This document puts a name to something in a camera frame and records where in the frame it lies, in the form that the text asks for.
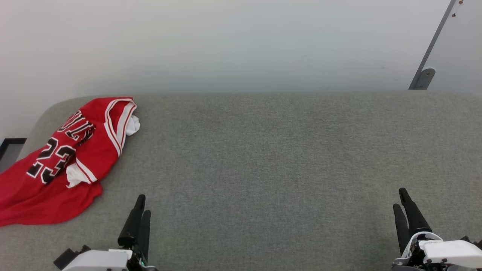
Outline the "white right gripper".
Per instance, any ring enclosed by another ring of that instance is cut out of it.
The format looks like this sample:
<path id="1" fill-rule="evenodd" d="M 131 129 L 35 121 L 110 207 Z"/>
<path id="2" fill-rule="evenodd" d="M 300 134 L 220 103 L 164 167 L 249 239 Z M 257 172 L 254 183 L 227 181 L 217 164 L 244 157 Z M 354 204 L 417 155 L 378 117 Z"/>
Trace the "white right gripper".
<path id="1" fill-rule="evenodd" d="M 481 242 L 470 242 L 466 236 L 460 240 L 444 241 L 432 233 L 427 220 L 404 187 L 399 189 L 399 196 L 406 216 L 399 204 L 393 204 L 401 254 L 393 261 L 393 271 L 481 270 Z"/>

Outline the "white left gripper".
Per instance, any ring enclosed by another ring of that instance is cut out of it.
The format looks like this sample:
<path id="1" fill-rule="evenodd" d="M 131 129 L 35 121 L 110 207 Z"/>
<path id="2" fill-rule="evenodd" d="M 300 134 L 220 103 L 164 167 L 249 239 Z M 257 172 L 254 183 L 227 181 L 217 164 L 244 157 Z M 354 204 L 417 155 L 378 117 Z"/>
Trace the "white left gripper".
<path id="1" fill-rule="evenodd" d="M 158 271 L 148 265 L 151 211 L 145 210 L 146 196 L 138 196 L 118 237 L 120 247 L 129 249 L 91 250 L 70 248 L 62 253 L 63 271 Z"/>

